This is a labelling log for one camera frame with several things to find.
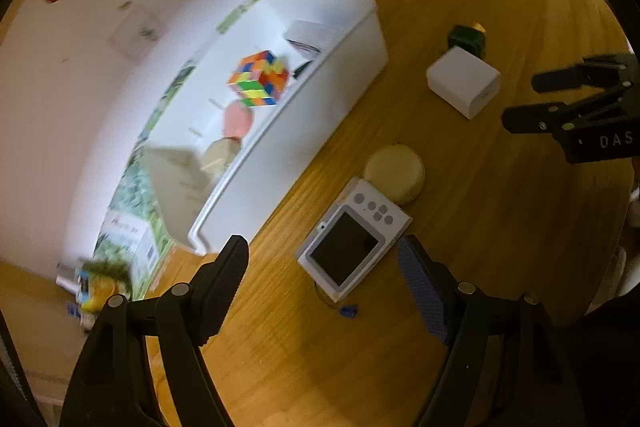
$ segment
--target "round wooden table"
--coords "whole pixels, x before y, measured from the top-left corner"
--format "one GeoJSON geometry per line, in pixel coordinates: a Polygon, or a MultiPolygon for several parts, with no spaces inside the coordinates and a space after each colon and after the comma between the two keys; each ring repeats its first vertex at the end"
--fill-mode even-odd
{"type": "MultiPolygon", "coordinates": [[[[237,427],[409,427],[428,396],[446,350],[421,322],[395,250],[349,295],[355,320],[323,302],[293,259],[383,144],[423,159],[424,190],[404,209],[431,257],[488,295],[539,295],[556,325],[584,313],[618,240],[629,160],[571,166],[550,136],[513,136],[500,124],[508,105],[588,93],[538,95],[534,73],[626,51],[603,0],[376,1],[388,66],[252,242],[222,331],[204,348],[237,427]],[[467,121],[428,89],[425,70],[453,25],[473,22],[487,31],[485,60],[502,87],[467,121]]],[[[212,259],[175,252],[155,294],[212,259]]],[[[179,425],[155,341],[150,354],[162,409],[179,425]]]]}

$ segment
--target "rubik's cube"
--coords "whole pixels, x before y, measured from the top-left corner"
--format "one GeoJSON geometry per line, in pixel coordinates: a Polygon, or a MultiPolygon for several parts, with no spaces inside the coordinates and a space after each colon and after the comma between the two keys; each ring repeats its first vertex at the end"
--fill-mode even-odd
{"type": "Polygon", "coordinates": [[[275,105],[289,78],[280,59],[270,51],[263,51],[240,60],[240,64],[226,81],[247,107],[275,105]]]}

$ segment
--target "white cube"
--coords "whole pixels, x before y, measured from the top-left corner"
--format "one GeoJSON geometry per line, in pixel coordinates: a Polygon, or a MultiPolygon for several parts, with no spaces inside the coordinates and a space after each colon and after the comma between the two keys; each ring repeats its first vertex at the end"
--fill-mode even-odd
{"type": "Polygon", "coordinates": [[[500,91],[500,71],[453,47],[427,69],[429,88],[471,120],[500,91]]]}

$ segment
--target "round beige object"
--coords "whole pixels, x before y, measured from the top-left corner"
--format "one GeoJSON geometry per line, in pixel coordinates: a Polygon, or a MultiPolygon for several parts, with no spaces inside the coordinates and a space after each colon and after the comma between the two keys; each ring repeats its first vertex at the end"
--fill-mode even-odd
{"type": "Polygon", "coordinates": [[[385,145],[367,161],[364,179],[394,203],[405,204],[422,190],[424,165],[406,145],[385,145]]]}

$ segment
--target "black screen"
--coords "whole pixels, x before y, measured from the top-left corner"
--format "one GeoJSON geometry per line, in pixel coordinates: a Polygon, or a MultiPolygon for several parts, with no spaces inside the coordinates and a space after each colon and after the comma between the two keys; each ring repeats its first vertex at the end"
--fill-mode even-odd
{"type": "Polygon", "coordinates": [[[340,286],[378,243],[344,212],[310,256],[340,286]]]}

